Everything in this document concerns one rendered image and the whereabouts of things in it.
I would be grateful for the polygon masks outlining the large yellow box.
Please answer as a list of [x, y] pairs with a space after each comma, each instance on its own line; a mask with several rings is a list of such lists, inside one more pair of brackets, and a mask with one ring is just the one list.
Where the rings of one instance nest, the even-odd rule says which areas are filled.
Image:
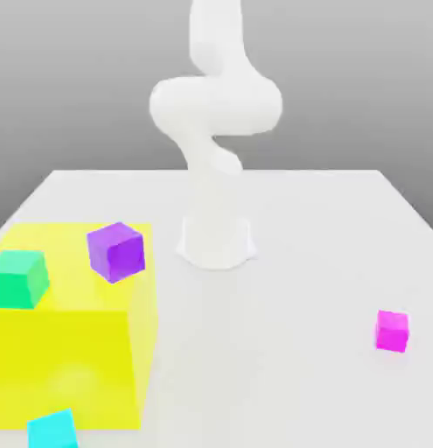
[[150, 380], [158, 315], [152, 229], [146, 267], [108, 283], [89, 264], [96, 223], [18, 223], [6, 249], [45, 253], [50, 286], [32, 310], [0, 310], [0, 430], [69, 409], [80, 430], [138, 430]]

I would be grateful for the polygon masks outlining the small cyan cube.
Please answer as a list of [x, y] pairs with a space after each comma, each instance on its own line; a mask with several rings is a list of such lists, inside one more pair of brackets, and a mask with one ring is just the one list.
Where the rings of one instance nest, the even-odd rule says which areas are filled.
[[29, 421], [27, 436], [28, 448], [79, 448], [70, 409]]

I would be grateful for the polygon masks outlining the small magenta cube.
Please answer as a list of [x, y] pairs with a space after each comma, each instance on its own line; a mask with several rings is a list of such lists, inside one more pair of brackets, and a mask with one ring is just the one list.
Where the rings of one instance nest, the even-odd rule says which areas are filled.
[[409, 317], [406, 313], [378, 310], [375, 347], [404, 353], [409, 340]]

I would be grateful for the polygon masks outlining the small purple cube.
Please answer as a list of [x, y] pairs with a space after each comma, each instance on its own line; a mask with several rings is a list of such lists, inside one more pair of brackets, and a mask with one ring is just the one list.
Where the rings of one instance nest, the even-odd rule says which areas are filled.
[[115, 284], [145, 270], [143, 235], [122, 222], [87, 234], [91, 268]]

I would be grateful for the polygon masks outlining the small green cube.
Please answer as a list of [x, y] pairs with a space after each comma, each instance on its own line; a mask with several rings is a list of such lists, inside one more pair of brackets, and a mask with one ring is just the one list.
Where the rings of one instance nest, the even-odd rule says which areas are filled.
[[49, 286], [42, 251], [0, 252], [0, 309], [35, 309]]

